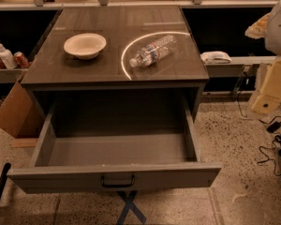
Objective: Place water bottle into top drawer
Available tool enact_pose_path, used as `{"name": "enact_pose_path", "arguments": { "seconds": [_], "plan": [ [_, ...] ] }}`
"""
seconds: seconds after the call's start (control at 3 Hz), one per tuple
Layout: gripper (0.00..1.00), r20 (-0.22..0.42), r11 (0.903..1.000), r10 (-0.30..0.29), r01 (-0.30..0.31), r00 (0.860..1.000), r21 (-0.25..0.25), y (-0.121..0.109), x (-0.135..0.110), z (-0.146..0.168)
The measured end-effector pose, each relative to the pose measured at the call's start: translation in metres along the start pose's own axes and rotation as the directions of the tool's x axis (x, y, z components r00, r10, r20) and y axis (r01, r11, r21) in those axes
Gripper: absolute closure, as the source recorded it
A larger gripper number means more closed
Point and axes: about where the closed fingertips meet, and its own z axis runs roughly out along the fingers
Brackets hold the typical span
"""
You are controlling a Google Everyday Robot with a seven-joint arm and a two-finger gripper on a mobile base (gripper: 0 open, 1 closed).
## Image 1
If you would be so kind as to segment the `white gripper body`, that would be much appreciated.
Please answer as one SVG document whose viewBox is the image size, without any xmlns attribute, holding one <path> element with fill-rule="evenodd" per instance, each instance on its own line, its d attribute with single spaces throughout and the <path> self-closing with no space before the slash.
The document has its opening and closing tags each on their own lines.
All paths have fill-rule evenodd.
<svg viewBox="0 0 281 225">
<path fill-rule="evenodd" d="M 266 29 L 265 47 L 281 56 L 281 0 L 273 7 Z"/>
</svg>

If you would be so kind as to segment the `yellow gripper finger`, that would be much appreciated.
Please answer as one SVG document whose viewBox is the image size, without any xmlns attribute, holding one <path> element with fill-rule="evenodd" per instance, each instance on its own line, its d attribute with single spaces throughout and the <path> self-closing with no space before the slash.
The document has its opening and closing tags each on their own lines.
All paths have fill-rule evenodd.
<svg viewBox="0 0 281 225">
<path fill-rule="evenodd" d="M 270 14 L 267 13 L 261 18 L 259 18 L 256 22 L 254 22 L 252 25 L 250 25 L 244 34 L 253 39 L 259 39 L 264 38 L 266 35 L 267 30 L 267 24 Z"/>
<path fill-rule="evenodd" d="M 261 64 L 256 78 L 256 91 L 250 98 L 250 110 L 254 114 L 267 115 L 281 104 L 281 58 L 270 65 Z"/>
</svg>

